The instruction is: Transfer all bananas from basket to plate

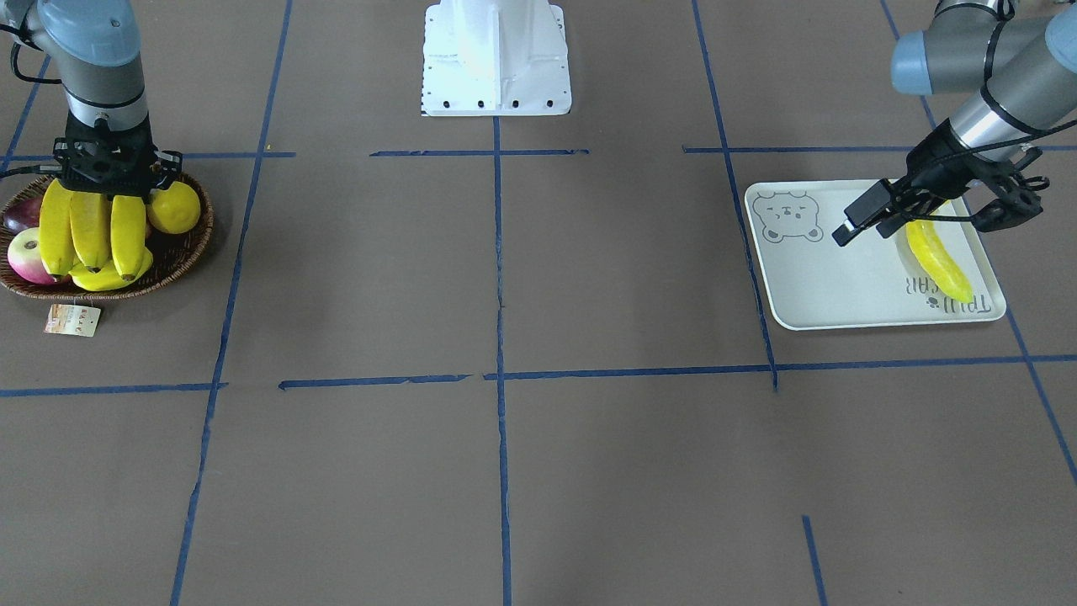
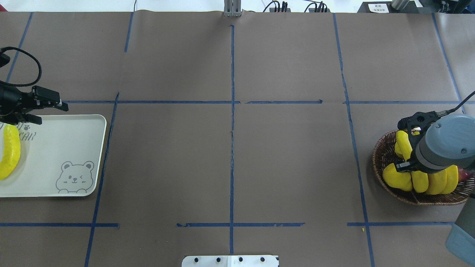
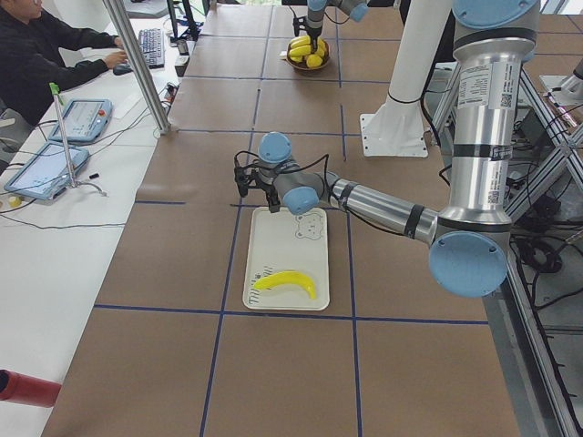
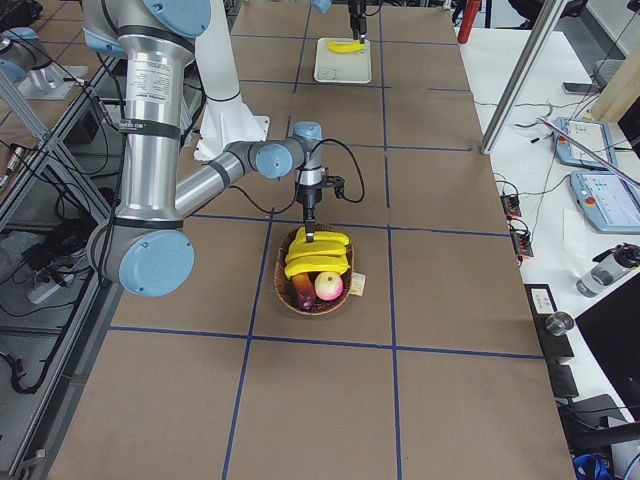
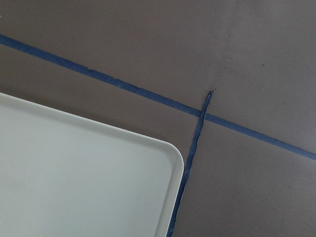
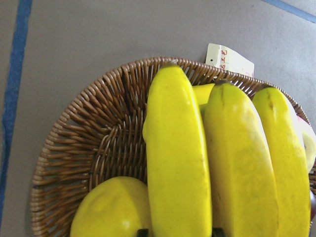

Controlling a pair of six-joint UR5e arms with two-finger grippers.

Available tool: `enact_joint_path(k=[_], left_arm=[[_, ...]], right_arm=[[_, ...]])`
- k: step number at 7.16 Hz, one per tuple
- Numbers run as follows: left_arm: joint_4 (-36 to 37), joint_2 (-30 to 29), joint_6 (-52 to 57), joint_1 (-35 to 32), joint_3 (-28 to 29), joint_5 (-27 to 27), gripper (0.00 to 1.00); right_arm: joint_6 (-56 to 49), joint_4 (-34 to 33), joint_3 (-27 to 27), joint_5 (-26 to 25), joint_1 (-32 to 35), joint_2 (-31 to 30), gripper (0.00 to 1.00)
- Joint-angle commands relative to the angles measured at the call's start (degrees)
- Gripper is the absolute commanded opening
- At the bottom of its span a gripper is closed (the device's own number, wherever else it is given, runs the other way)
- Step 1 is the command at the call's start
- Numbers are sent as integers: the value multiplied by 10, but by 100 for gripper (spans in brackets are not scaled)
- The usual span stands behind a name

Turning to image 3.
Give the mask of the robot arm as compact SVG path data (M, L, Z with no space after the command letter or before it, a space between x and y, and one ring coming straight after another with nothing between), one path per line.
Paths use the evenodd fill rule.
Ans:
M326 9L336 7L349 19L360 22L368 13L368 3L358 0L308 0L308 12L305 17L306 33L311 39L312 51L318 48L318 38L322 34L323 20Z
M453 55L460 66L450 198L433 211L332 172L297 164L290 140L271 132L260 143L250 178L271 211L292 214L321 202L392 234L425 242L429 269L445 290L483 297L506 278L511 218L504 199L521 66L534 52L537 1L456 1Z

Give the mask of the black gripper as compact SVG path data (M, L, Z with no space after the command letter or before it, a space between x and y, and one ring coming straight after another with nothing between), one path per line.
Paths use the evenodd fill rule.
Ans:
M315 49L315 47L319 47L320 39L317 38L322 34L322 25L307 25L306 33L311 37L312 49Z
M269 212L271 213L279 212L281 208L281 202L279 201L279 192L275 187L273 181L272 180L263 181L262 189L265 193Z

